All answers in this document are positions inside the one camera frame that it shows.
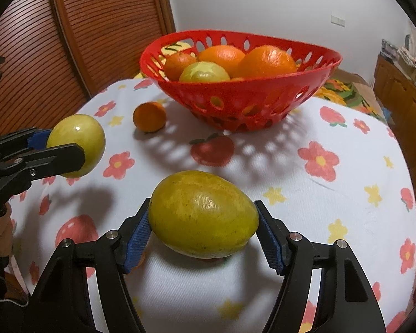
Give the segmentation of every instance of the fruit in basket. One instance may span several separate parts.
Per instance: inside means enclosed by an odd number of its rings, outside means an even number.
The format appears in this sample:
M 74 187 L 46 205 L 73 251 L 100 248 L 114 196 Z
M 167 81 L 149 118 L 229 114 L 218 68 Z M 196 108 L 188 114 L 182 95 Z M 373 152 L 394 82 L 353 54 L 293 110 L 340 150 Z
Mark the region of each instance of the fruit in basket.
M 133 113 L 133 122 L 136 128 L 144 133 L 154 133 L 166 124 L 166 111 L 158 102 L 145 102 L 140 104 Z
M 171 249 L 190 257 L 227 257 L 258 227 L 256 206 L 240 189 L 203 171 L 168 176 L 154 189 L 149 224 Z
M 239 63 L 233 77 L 256 79 L 295 73 L 297 66 L 286 51 L 264 45 L 250 51 Z
M 213 62 L 222 66 L 228 75 L 232 76 L 245 54 L 237 47 L 229 45 L 216 45 L 199 53 L 199 61 Z
M 230 81 L 226 70 L 213 62 L 199 61 L 183 70 L 179 82 L 223 82 Z
M 80 178 L 94 169 L 102 158 L 106 145 L 105 132 L 92 116 L 84 114 L 68 116 L 52 129 L 46 147 L 72 143 L 76 143 L 84 150 L 85 163 L 80 170 L 62 176 Z
M 166 63 L 163 66 L 163 72 L 171 81 L 179 81 L 179 77 L 182 75 L 183 70 L 195 62 L 197 62 L 197 59 L 190 54 L 176 52 L 167 58 Z

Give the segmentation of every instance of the floral tablecloth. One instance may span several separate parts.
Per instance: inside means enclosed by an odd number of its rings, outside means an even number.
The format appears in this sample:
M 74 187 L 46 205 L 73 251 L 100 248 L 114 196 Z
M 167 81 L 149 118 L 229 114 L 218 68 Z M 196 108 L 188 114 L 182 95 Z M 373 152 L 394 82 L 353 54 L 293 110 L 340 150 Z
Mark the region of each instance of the floral tablecloth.
M 168 115 L 154 134 L 132 121 L 146 101 L 163 104 Z M 416 207 L 402 152 L 382 122 L 312 97 L 269 129 L 216 131 L 148 79 L 114 83 L 80 113 L 105 130 L 99 165 L 80 179 L 36 181 L 11 200 L 14 254 L 30 291 L 62 239 L 90 241 L 117 229 L 160 180 L 198 169 L 263 200 L 311 241 L 347 240 L 388 332 L 404 319 L 416 278 Z M 105 332 L 94 270 L 87 276 L 96 327 Z M 125 279 L 149 333 L 260 332 L 282 284 L 255 235 L 243 251 L 217 261 L 185 257 L 152 235 L 144 263 Z M 314 272 L 302 332 L 312 324 L 319 279 Z

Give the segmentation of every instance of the red fruit basket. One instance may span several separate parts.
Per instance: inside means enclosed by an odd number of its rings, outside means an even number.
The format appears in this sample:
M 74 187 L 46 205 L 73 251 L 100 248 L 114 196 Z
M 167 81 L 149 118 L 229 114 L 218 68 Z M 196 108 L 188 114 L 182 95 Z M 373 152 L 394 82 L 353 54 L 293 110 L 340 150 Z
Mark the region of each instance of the red fruit basket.
M 164 78 L 164 46 L 185 41 L 186 53 L 214 45 L 232 45 L 243 52 L 262 45 L 277 46 L 300 64 L 298 72 L 276 77 L 215 83 L 171 82 Z M 221 130 L 254 131 L 271 127 L 311 97 L 342 61 L 341 55 L 322 46 L 276 37 L 232 31 L 194 30 L 165 35 L 143 52 L 140 67 L 162 90 L 198 119 Z

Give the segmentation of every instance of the fabric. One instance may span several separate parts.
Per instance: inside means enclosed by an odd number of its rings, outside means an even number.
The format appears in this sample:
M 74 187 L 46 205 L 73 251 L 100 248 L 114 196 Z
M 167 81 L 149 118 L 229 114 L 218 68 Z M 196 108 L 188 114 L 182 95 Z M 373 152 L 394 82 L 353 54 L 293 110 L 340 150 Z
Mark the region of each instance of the fabric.
M 133 110 L 146 101 L 165 107 L 167 124 L 157 133 L 134 127 Z M 30 292 L 62 239 L 79 243 L 117 229 L 163 178 L 196 169 L 262 200 L 273 217 L 311 241 L 348 241 L 388 333 L 405 319 L 416 278 L 416 205 L 399 145 L 380 121 L 312 97 L 269 129 L 222 132 L 149 79 L 114 83 L 79 113 L 104 128 L 106 149 L 97 167 L 80 179 L 35 181 L 11 200 L 14 254 Z M 87 276 L 96 326 L 106 332 L 94 270 Z M 242 251 L 214 261 L 180 255 L 152 235 L 143 264 L 125 280 L 149 333 L 256 333 L 283 278 L 269 268 L 255 235 Z M 319 282 L 315 271 L 302 332 L 311 327 Z

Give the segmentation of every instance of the small orange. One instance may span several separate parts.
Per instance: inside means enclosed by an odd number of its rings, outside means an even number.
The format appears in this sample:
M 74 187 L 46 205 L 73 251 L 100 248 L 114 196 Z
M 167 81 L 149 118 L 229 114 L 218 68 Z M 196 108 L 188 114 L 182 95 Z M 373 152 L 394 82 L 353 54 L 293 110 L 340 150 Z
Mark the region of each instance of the small orange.
M 145 102 L 134 110 L 133 121 L 144 133 L 154 133 L 165 126 L 166 111 L 158 102 Z
M 240 62 L 235 77 L 256 79 L 291 74 L 297 71 L 294 59 L 284 50 L 271 45 L 255 48 Z
M 163 72 L 171 81 L 179 81 L 183 70 L 195 62 L 197 62 L 197 59 L 190 54 L 176 52 L 167 58 Z
M 238 48 L 229 45 L 216 45 L 199 53 L 199 61 L 213 62 L 222 66 L 232 76 L 245 54 Z

